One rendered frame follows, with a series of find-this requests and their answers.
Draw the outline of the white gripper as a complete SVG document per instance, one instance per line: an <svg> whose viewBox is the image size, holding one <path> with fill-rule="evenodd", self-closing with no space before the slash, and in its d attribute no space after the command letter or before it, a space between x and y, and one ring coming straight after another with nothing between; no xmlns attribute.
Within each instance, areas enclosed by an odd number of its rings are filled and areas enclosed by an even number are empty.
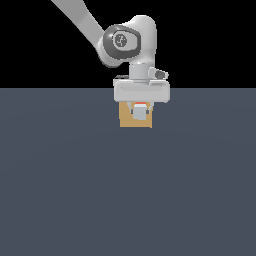
<svg viewBox="0 0 256 256"><path fill-rule="evenodd" d="M126 102L133 114L131 102L148 102L146 114L151 114L154 102L167 103L170 100L170 84L166 80L153 79L147 82L132 79L114 79L114 100Z"/></svg>

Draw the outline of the orange and white peg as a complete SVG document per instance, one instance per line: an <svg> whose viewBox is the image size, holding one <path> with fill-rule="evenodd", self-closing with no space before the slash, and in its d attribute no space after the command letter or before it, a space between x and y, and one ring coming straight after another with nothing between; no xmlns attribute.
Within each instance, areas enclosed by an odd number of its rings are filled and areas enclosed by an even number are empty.
<svg viewBox="0 0 256 256"><path fill-rule="evenodd" d="M147 105L145 102L136 102L133 108L133 118L136 120L145 120Z"/></svg>

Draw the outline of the tan box with hole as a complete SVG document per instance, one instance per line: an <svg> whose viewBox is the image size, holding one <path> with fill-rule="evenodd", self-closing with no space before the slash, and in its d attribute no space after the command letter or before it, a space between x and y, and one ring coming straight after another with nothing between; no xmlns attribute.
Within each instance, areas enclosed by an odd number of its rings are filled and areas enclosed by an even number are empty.
<svg viewBox="0 0 256 256"><path fill-rule="evenodd" d="M130 114L127 103L119 103L119 120L121 127L152 127L152 112L146 115L145 120L136 120L133 114Z"/></svg>

